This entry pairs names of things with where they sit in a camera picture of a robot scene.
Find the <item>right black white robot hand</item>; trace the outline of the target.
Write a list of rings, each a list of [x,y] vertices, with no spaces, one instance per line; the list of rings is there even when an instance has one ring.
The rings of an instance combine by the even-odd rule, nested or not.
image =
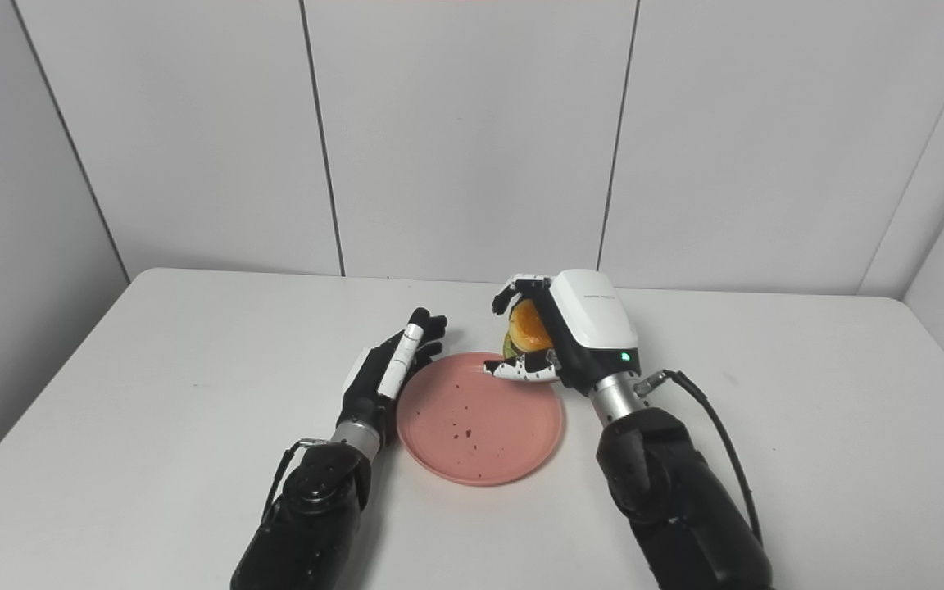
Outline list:
[[[493,298],[492,311],[512,313],[531,302],[550,345],[487,360],[483,372],[510,381],[560,382],[589,393],[614,374],[641,374],[639,336],[610,279],[570,269],[555,276],[514,274]]]

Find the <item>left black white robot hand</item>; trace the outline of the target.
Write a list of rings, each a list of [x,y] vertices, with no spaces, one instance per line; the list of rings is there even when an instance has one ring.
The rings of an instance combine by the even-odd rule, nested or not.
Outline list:
[[[373,429],[379,436],[379,444],[387,446],[396,437],[396,403],[400,392],[410,381],[413,374],[431,365],[435,356],[442,354],[443,336],[446,335],[448,318],[431,316],[424,307],[417,307],[410,319],[423,330],[417,340],[410,364],[398,380],[397,391],[392,395],[382,395],[378,387],[394,352],[405,338],[404,329],[370,348],[367,354],[356,363],[356,373],[345,386],[343,403],[337,426],[357,422]]]

